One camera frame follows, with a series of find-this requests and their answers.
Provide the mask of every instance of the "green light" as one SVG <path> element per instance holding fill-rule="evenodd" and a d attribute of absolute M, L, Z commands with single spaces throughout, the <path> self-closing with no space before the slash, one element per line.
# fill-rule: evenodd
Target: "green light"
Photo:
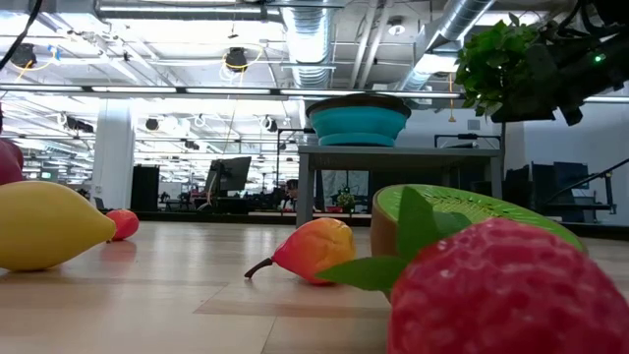
<path fill-rule="evenodd" d="M 599 54 L 599 55 L 594 57 L 594 62 L 595 63 L 600 63 L 603 60 L 605 60 L 605 55 L 604 54 Z"/>

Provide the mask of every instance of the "toy fruit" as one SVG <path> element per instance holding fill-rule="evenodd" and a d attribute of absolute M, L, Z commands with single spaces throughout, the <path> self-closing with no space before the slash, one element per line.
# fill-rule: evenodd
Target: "toy fruit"
<path fill-rule="evenodd" d="M 453 188 L 429 185 L 398 185 L 386 187 L 373 197 L 372 208 L 372 254 L 374 256 L 396 256 L 395 235 L 402 191 L 410 188 L 418 192 L 434 211 L 458 212 L 465 215 L 472 223 L 482 222 L 490 217 L 504 217 L 514 221 L 534 225 L 545 229 L 585 251 L 581 240 L 570 230 L 533 211 L 491 197 L 461 191 Z"/>
<path fill-rule="evenodd" d="M 0 186 L 22 181 L 24 157 L 19 147 L 0 140 Z"/>
<path fill-rule="evenodd" d="M 391 294 L 387 354 L 626 354 L 629 307 L 573 246 L 492 218 L 421 249 Z"/>
<path fill-rule="evenodd" d="M 116 234 L 112 241 L 122 241 L 133 236 L 140 227 L 136 214 L 130 210 L 118 209 L 107 212 L 107 217 L 116 223 Z"/>
<path fill-rule="evenodd" d="M 324 284 L 329 281 L 318 279 L 315 274 L 355 257 L 352 229 L 342 221 L 320 218 L 298 228 L 275 250 L 273 257 L 254 266 L 245 277 L 251 278 L 258 269 L 277 263 L 312 284 Z"/>
<path fill-rule="evenodd" d="M 111 239 L 114 222 L 77 192 L 49 182 L 0 186 L 0 267 L 41 270 Z"/>

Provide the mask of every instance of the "speaker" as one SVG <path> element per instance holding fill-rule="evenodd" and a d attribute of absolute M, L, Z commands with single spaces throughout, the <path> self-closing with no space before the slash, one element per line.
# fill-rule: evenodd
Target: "speaker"
<path fill-rule="evenodd" d="M 134 167 L 134 183 L 131 190 L 131 210 L 157 211 L 159 195 L 159 166 Z"/>

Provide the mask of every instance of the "wooden floor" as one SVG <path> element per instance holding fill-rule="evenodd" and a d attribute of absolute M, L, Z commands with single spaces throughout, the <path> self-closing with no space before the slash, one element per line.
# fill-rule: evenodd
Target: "wooden floor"
<path fill-rule="evenodd" d="M 145 222 L 56 269 L 0 270 L 0 353 L 384 353 L 379 293 L 312 287 L 278 266 L 243 278 L 293 229 Z M 368 230 L 355 231 L 366 256 Z M 629 243 L 586 243 L 629 295 Z"/>

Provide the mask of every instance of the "table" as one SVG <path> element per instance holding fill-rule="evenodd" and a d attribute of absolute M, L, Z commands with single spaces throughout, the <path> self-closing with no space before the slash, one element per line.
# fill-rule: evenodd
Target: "table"
<path fill-rule="evenodd" d="M 321 147 L 299 146 L 299 198 L 297 226 L 313 219 L 315 171 L 417 171 L 426 168 L 448 169 L 465 164 L 482 164 L 491 181 L 491 194 L 502 198 L 500 150 L 489 148 L 415 148 L 415 147 Z M 443 185 L 449 185 L 447 173 Z"/>

